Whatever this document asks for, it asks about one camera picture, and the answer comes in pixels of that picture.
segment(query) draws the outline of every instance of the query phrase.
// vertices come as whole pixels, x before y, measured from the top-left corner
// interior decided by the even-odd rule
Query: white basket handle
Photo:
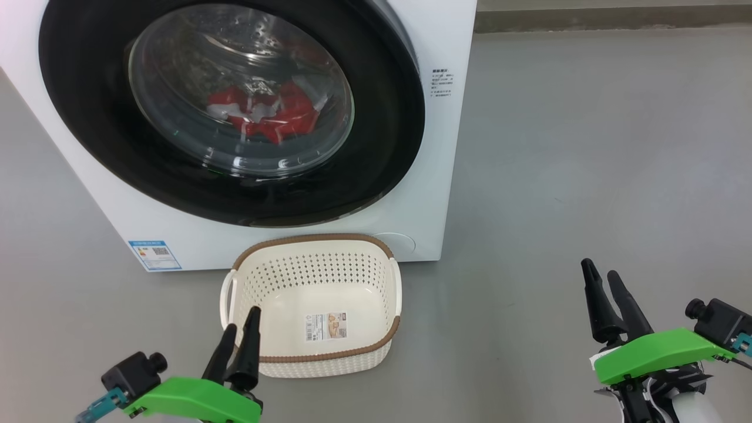
[[[229,271],[229,273],[227,273],[227,276],[225,276],[225,281],[222,282],[222,290],[220,291],[220,321],[222,322],[223,329],[227,328],[227,325],[230,321],[230,313],[227,309],[227,303],[228,300],[232,299],[232,296],[230,296],[229,299],[227,297],[230,291],[230,286],[234,287],[236,285],[235,278],[233,278],[235,272],[237,272],[237,270],[232,269]]]

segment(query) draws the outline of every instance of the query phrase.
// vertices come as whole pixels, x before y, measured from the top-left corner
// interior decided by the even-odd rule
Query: washing machine
[[[146,270],[316,233],[440,258],[475,0],[0,5],[0,66]]]

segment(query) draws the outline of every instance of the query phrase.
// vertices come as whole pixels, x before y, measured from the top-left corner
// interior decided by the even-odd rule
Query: basket bottom
[[[288,288],[267,296],[261,309],[261,355],[266,357],[362,348],[381,340],[392,324],[381,292],[372,285]]]

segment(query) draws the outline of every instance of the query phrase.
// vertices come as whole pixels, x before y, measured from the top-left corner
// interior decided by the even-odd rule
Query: white plastic basket
[[[238,325],[236,345],[253,306],[262,310],[261,373],[355,373],[387,356],[402,312],[402,280],[392,252],[370,236],[278,239],[241,254],[222,284],[222,326]]]

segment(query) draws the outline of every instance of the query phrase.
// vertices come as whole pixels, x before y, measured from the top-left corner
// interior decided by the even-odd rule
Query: gray floor
[[[752,311],[751,46],[746,29],[477,37],[444,258],[403,267],[379,367],[263,379],[263,421],[619,421],[592,393],[579,260],[620,270],[656,330],[689,324],[694,297]],[[5,79],[0,99],[0,421],[70,421],[137,350],[198,376],[223,273],[145,273]],[[741,421],[752,375],[708,369]]]

